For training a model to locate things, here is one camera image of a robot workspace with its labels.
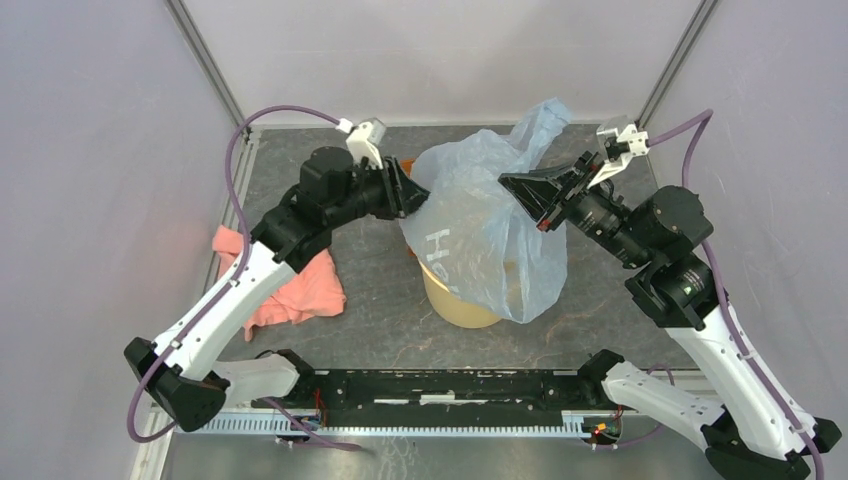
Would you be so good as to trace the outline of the translucent blue plastic trash bag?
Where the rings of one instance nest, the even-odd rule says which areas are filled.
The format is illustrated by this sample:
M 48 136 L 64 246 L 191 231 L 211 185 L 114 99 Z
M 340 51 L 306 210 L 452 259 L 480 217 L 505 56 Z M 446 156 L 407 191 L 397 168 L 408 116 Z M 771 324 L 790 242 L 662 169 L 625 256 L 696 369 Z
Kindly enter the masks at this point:
M 411 178 L 430 195 L 400 227 L 418 260 L 458 299 L 520 324 L 558 301 L 566 231 L 539 231 L 498 178 L 536 168 L 570 121 L 567 107 L 551 98 L 507 134 L 481 129 L 417 156 Z

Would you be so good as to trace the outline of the orange wooden divided tray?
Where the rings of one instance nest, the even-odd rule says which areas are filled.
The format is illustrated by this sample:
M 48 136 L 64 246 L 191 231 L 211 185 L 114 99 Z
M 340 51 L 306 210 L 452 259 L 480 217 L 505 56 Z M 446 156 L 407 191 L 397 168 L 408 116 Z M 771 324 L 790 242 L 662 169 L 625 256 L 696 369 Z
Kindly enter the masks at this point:
M 411 172 L 412 172 L 412 168 L 414 166 L 415 161 L 416 161 L 415 158 L 408 158 L 408 159 L 400 161 L 400 166 L 408 177 L 411 177 Z M 412 249 L 409 246 L 406 246 L 406 250 L 407 250 L 407 253 L 411 257 L 415 256 L 415 253 L 412 251 Z

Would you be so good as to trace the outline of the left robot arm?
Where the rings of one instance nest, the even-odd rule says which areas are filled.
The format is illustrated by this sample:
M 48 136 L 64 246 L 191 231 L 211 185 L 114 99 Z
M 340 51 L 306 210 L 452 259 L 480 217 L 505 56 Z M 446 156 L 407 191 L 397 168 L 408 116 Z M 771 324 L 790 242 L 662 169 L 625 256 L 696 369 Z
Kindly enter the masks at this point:
M 341 147 L 321 147 L 301 165 L 299 181 L 249 236 L 247 247 L 202 299 L 154 340 L 134 338 L 124 356 L 140 386 L 192 432 L 224 408 L 264 397 L 306 405 L 313 379 L 284 355 L 222 362 L 224 347 L 256 310 L 329 248 L 334 230 L 366 216 L 397 220 L 429 192 L 397 159 L 380 169 Z

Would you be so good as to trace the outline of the yellow plastic trash bin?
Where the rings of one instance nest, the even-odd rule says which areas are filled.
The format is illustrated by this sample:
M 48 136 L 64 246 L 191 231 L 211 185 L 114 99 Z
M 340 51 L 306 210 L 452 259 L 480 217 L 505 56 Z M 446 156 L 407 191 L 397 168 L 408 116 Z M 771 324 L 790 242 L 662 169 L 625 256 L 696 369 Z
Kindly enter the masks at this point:
M 457 295 L 457 278 L 454 276 L 456 265 L 456 260 L 436 260 L 432 266 L 427 266 L 423 260 L 419 261 L 427 299 L 435 313 L 446 322 L 463 329 L 487 328 L 509 319 L 509 316 L 503 317 L 485 305 L 464 301 Z M 506 276 L 503 300 L 513 314 L 521 317 L 526 307 L 517 265 L 507 261 L 502 265 L 502 270 Z

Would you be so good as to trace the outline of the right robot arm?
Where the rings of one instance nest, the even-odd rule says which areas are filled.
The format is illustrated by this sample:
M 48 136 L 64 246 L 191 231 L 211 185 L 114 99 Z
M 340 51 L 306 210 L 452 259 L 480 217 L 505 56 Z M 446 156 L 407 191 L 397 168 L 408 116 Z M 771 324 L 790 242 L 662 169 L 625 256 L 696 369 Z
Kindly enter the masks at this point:
M 841 439 L 831 420 L 807 413 L 742 332 L 718 270 L 696 255 L 712 234 L 698 196 L 665 186 L 635 208 L 607 190 L 601 162 L 504 173 L 542 232 L 571 224 L 632 271 L 633 302 L 696 363 L 715 392 L 705 399 L 601 350 L 578 372 L 591 408 L 634 409 L 685 437 L 725 479 L 823 478 L 823 455 Z

